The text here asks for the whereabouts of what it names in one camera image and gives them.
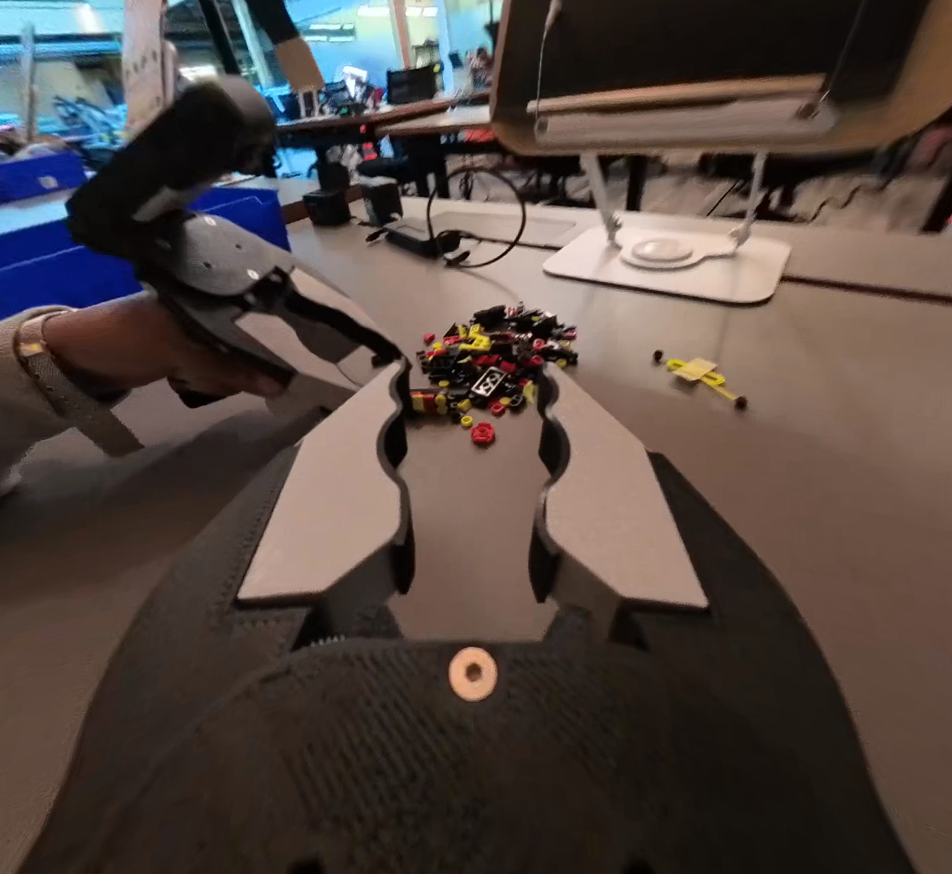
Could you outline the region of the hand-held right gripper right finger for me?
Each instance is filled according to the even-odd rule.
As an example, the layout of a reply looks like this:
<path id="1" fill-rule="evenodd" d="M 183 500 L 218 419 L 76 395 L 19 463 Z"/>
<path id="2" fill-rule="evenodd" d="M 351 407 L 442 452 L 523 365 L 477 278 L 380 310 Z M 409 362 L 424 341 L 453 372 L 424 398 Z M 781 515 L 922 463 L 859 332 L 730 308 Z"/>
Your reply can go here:
<path id="1" fill-rule="evenodd" d="M 561 368 L 544 372 L 537 408 L 546 480 L 530 539 L 535 601 L 584 611 L 607 638 L 635 611 L 707 614 L 645 445 Z"/>

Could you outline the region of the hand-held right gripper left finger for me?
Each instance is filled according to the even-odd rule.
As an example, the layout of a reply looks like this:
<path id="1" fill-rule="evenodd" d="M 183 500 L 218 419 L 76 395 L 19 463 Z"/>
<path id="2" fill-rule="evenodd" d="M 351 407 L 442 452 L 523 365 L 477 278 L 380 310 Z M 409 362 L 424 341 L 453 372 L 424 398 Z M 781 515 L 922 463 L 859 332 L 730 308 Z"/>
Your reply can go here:
<path id="1" fill-rule="evenodd" d="M 237 590 L 239 606 L 315 610 L 325 629 L 342 633 L 408 592 L 414 541 L 400 467 L 409 373 L 405 359 L 380 368 L 299 443 Z"/>

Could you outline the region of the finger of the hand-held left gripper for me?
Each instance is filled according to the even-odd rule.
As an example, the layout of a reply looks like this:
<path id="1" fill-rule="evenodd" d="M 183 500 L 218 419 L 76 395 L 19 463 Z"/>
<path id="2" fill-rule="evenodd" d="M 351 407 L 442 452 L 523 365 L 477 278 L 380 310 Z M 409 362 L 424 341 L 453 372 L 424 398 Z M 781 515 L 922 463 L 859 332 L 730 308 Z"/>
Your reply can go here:
<path id="1" fill-rule="evenodd" d="M 316 357 L 339 365 L 360 349 L 387 365 L 404 354 L 351 298 L 305 271 L 291 271 L 283 293 L 283 320 Z"/>
<path id="2" fill-rule="evenodd" d="M 237 319 L 236 327 L 292 369 L 291 383 L 283 394 L 268 399 L 268 408 L 276 414 L 318 411 L 327 415 L 363 389 L 363 383 L 350 378 L 336 363 L 311 351 L 282 318 L 248 312 Z"/>

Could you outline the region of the person's left forearm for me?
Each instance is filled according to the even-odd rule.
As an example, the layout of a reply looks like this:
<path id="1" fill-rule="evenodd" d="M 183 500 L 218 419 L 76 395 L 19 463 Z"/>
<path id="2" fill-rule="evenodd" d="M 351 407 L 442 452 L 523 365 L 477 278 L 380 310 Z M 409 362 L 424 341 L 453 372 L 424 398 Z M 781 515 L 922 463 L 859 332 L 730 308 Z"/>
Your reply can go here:
<path id="1" fill-rule="evenodd" d="M 50 350 L 45 325 L 74 309 L 28 309 L 1 323 L 1 496 L 19 485 L 21 464 L 41 441 L 75 429 L 111 457 L 144 448 L 117 417 L 124 391 L 98 391 L 77 372 L 65 371 Z"/>

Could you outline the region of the pile of loose lego pieces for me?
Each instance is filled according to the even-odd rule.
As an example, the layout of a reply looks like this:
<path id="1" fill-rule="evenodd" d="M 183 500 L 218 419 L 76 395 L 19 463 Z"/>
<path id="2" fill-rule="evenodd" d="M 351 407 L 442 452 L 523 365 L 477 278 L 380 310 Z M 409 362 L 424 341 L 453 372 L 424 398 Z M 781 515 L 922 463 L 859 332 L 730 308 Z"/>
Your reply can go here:
<path id="1" fill-rule="evenodd" d="M 498 422 L 534 405 L 548 367 L 574 368 L 579 328 L 556 312 L 525 303 L 474 311 L 442 332 L 425 332 L 414 360 L 424 382 L 417 388 L 452 395 L 449 416 L 433 419 L 461 429 L 477 449 L 497 442 Z"/>

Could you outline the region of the yellow lego rod assembly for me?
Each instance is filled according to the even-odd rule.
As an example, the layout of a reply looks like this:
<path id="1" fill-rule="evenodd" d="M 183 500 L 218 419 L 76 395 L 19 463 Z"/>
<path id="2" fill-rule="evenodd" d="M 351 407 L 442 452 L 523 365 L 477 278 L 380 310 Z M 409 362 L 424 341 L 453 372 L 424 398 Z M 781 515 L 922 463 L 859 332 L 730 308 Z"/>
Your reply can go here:
<path id="1" fill-rule="evenodd" d="M 720 374 L 716 362 L 703 358 L 693 358 L 688 361 L 669 358 L 663 350 L 654 350 L 651 361 L 654 366 L 665 369 L 685 387 L 704 386 L 732 404 L 737 411 L 746 411 L 749 408 L 746 396 L 736 394 L 728 388 L 726 379 Z"/>

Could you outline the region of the person's left hand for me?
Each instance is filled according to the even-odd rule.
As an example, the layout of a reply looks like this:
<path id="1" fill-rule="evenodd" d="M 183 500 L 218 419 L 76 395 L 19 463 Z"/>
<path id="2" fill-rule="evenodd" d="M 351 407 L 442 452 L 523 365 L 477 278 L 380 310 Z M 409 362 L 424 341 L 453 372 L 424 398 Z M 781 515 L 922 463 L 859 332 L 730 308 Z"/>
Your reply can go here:
<path id="1" fill-rule="evenodd" d="M 56 365 L 94 394 L 168 381 L 178 392 L 214 399 L 246 393 L 265 399 L 286 389 L 245 362 L 191 340 L 148 294 L 54 314 L 42 331 Z"/>

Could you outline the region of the flat black hub box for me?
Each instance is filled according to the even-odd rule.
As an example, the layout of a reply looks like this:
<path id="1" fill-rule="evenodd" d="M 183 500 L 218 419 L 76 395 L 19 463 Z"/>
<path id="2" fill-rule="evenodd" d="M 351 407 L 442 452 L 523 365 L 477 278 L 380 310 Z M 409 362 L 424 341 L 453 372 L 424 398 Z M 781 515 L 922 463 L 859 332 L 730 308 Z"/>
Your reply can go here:
<path id="1" fill-rule="evenodd" d="M 446 255 L 422 221 L 401 218 L 383 226 L 383 236 L 389 245 L 425 259 L 436 260 Z"/>

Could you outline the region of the cardboard board on stand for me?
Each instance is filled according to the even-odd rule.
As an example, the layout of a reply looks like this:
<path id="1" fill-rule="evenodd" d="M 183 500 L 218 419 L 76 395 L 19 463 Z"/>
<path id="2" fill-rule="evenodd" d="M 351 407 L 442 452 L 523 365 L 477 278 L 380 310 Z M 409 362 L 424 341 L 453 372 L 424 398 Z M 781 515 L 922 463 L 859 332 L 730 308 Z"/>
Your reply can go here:
<path id="1" fill-rule="evenodd" d="M 165 37 L 168 0 L 125 0 L 122 84 L 125 139 L 133 140 L 176 96 L 178 57 Z"/>

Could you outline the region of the black charger cube green display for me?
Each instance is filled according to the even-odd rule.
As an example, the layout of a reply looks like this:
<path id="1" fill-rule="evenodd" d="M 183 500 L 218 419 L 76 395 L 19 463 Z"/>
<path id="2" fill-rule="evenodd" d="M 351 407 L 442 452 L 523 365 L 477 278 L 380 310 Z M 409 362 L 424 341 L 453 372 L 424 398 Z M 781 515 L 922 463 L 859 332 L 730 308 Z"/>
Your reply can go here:
<path id="1" fill-rule="evenodd" d="M 363 177 L 359 182 L 368 225 L 384 227 L 403 217 L 400 183 L 385 176 Z"/>

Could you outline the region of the small blue storage bin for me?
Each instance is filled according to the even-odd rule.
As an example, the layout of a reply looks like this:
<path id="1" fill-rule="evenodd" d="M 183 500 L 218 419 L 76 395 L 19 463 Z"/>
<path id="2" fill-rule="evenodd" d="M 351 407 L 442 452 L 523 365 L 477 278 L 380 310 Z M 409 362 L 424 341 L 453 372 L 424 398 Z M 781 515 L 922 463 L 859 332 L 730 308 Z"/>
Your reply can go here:
<path id="1" fill-rule="evenodd" d="M 1 205 L 74 190 L 87 180 L 82 158 L 70 151 L 6 156 L 1 162 Z"/>

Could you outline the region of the large blue storage bin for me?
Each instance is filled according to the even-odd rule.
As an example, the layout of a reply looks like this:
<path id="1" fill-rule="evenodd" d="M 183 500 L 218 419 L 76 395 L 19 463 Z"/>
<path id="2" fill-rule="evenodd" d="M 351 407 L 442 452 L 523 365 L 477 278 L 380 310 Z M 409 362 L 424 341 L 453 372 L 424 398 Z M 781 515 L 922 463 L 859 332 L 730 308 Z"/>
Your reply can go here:
<path id="1" fill-rule="evenodd" d="M 190 208 L 291 249 L 292 215 L 285 211 L 277 190 L 215 187 Z M 141 289 L 131 266 L 73 243 L 61 219 L 2 233 L 2 319 L 46 306 L 88 308 Z"/>

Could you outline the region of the background wooden desk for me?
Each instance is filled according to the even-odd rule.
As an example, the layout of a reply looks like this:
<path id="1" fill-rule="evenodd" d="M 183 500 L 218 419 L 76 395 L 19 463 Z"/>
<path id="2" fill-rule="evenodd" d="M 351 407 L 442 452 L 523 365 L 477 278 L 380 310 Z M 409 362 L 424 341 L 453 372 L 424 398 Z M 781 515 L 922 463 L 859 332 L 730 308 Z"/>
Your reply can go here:
<path id="1" fill-rule="evenodd" d="M 482 90 L 402 106 L 386 105 L 355 117 L 320 116 L 280 122 L 276 146 L 311 151 L 315 161 L 320 163 L 326 159 L 331 147 L 376 144 L 390 134 L 406 137 L 488 129 L 490 100 L 490 90 Z"/>

